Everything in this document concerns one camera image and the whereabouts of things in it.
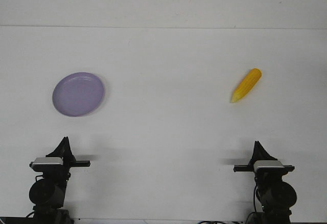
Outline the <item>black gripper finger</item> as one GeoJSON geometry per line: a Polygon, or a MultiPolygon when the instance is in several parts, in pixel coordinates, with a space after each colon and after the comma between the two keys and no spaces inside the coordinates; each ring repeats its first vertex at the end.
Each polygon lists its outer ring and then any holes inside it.
{"type": "Polygon", "coordinates": [[[65,147],[66,147],[67,137],[63,137],[59,145],[54,149],[53,152],[46,155],[47,158],[49,157],[64,157],[65,147]]]}
{"type": "Polygon", "coordinates": [[[66,158],[67,158],[68,161],[75,161],[76,160],[75,156],[72,153],[68,137],[66,137],[66,158]]]}
{"type": "Polygon", "coordinates": [[[277,159],[271,156],[261,145],[259,141],[257,141],[257,153],[258,153],[258,160],[272,160],[276,161],[277,159]]]}
{"type": "Polygon", "coordinates": [[[254,142],[254,147],[253,147],[253,153],[252,153],[252,157],[251,157],[251,166],[254,166],[254,163],[259,158],[259,156],[258,156],[258,146],[259,146],[259,142],[255,141],[254,142]]]}

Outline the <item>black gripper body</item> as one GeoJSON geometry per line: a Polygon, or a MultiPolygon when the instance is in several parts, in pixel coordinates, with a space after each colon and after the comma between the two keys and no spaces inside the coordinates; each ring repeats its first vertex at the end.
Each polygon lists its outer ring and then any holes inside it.
{"type": "Polygon", "coordinates": [[[86,168],[90,167],[90,161],[88,160],[75,160],[75,161],[68,161],[66,156],[62,157],[63,159],[63,166],[55,166],[52,169],[44,171],[45,174],[61,174],[66,175],[69,173],[71,168],[86,168]]]}
{"type": "Polygon", "coordinates": [[[281,181],[283,176],[295,170],[292,165],[281,166],[260,166],[255,169],[249,165],[234,165],[234,172],[253,172],[258,181],[281,181]]]}

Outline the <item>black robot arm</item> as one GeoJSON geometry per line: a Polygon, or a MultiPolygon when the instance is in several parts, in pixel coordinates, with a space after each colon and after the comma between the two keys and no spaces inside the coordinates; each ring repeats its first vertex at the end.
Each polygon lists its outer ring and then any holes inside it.
{"type": "Polygon", "coordinates": [[[63,137],[53,152],[29,164],[40,173],[29,191],[34,204],[34,223],[74,223],[69,210],[63,209],[71,168],[90,167],[90,161],[78,161],[72,153],[69,138],[63,137]]]}
{"type": "Polygon", "coordinates": [[[271,156],[259,141],[254,142],[252,157],[246,165],[234,165],[234,172],[254,173],[253,202],[258,200],[262,211],[256,207],[245,223],[290,223],[290,208],[297,202],[295,189],[283,181],[283,176],[295,170],[271,156]]]}

